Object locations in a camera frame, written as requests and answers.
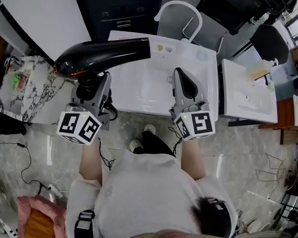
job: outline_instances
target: white faucet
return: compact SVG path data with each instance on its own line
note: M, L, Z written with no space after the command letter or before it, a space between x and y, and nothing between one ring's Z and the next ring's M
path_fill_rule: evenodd
M161 17L161 14L163 12L163 10L171 5L171 4L181 4L181 5L184 5L184 6L187 6L189 7L190 9L192 9L198 16L198 19L199 19L199 26L197 27L197 29L194 31L194 33L192 34L192 36L190 37L190 39L182 39L181 41L182 42L185 42L185 43L191 43L192 40L194 39L194 37L198 34L198 32L200 31L201 27L202 27L202 16L201 14L199 13L199 11L194 7L192 6L191 4L187 3L187 2L183 2L183 1L170 1L170 2L166 2L160 9L160 11L158 12L158 14L153 18L155 21L159 21L160 20L160 17Z

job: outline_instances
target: white shirt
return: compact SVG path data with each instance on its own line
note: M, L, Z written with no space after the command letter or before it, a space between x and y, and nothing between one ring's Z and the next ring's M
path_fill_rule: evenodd
M81 176L72 183L66 215L67 234L74 238L80 212L89 209L95 212L95 238L129 238L166 229L200 234L191 211L199 197L225 202L232 235L237 213L215 176L194 181L181 170L173 156L137 155L123 150L102 187L97 181L87 181Z

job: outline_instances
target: soap bottle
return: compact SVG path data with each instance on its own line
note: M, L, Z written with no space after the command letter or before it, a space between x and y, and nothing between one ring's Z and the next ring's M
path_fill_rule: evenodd
M274 61L261 60L256 65L254 65L252 68L246 69L246 78L249 81L254 81L254 80L270 73L272 66L274 64L278 65L277 59L275 59Z

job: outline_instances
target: white washbasin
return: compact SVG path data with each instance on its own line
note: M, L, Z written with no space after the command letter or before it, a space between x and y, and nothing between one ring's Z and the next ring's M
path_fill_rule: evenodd
M172 96L172 85L167 79L176 67L181 67L201 81L210 109L217 120L219 98L216 52L189 44L185 54L179 55L178 40L132 32L111 31L108 40L143 37L149 38L150 59L109 69L112 75L113 105L121 111L170 116L169 109L175 99Z
M232 61L222 61L224 115L265 122L277 122L277 102L274 90L265 79L249 81L246 68Z

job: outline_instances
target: white wall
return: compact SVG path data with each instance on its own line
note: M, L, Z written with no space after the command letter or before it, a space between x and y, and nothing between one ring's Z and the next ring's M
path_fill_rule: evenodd
M90 36L76 0L1 0L33 41L53 60Z
M19 37L15 30L7 22L3 14L0 12L0 35L8 43L11 44L23 56L29 51L29 46Z

